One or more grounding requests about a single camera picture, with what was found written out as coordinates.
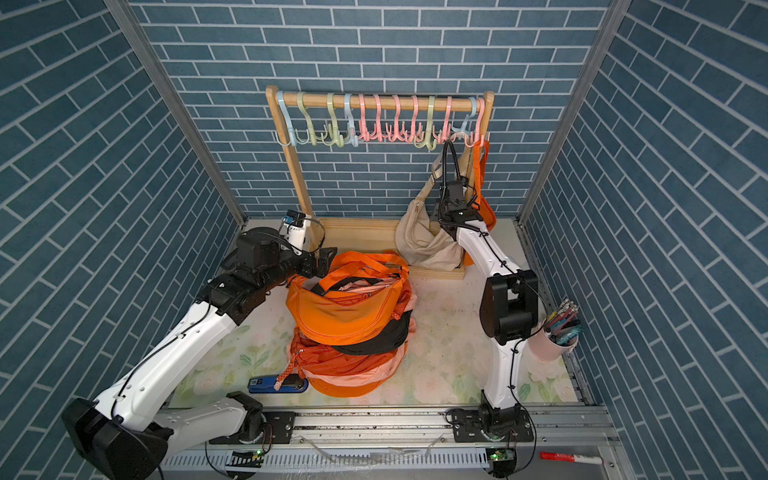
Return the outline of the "dark red-orange bag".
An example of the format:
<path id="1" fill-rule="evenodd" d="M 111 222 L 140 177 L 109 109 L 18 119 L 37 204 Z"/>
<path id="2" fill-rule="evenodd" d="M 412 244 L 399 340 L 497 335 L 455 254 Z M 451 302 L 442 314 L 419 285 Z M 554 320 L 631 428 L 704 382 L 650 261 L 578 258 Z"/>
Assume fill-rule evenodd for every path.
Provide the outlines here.
<path id="1" fill-rule="evenodd" d="M 331 346 L 318 344 L 294 330 L 294 336 L 287 348 L 288 364 L 278 376 L 283 380 L 289 374 L 298 374 L 307 379 L 306 372 L 321 375 L 345 375 L 362 373 L 388 362 L 393 357 L 400 361 L 405 357 L 408 342 L 388 353 L 367 356 L 342 354 Z"/>

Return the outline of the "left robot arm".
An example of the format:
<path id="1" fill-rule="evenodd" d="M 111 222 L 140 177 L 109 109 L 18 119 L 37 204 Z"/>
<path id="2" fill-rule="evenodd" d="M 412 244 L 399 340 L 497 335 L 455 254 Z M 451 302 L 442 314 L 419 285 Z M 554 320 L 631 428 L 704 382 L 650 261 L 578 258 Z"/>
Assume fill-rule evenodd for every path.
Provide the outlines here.
<path id="1" fill-rule="evenodd" d="M 78 454 L 109 479 L 146 479 L 166 457 L 228 438 L 258 443 L 267 435 L 262 404 L 233 391 L 204 407 L 169 413 L 162 406 L 222 338 L 294 276 L 328 274 L 337 248 L 303 248 L 270 227 L 240 234 L 222 272 L 199 291 L 180 322 L 137 365 L 95 399 L 77 398 L 62 421 Z"/>

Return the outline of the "large pink sling bag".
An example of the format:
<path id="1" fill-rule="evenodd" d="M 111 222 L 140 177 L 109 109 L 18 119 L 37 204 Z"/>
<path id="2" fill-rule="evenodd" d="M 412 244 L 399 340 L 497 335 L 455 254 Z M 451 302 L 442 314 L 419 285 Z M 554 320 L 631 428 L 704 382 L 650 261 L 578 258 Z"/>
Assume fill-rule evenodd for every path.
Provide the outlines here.
<path id="1" fill-rule="evenodd" d="M 399 365 L 400 361 L 393 357 L 388 362 L 366 370 L 362 373 L 345 375 L 321 375 L 306 372 L 306 376 L 310 379 L 321 380 L 338 387 L 362 387 L 364 385 L 387 380 L 396 372 Z"/>

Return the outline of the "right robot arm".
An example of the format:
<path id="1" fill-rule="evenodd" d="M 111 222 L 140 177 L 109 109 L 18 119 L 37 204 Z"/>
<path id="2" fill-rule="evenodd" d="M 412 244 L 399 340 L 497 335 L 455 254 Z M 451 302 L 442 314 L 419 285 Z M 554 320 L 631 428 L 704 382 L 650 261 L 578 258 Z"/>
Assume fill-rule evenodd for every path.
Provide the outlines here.
<path id="1" fill-rule="evenodd" d="M 443 144 L 440 166 L 438 223 L 485 276 L 479 319 L 491 344 L 491 363 L 478 407 L 480 429 L 490 439 L 533 441 L 535 426 L 519 400 L 518 384 L 526 340 L 538 324 L 536 275 L 503 253 L 480 213 L 465 199 L 469 181 L 461 175 L 451 141 Z"/>

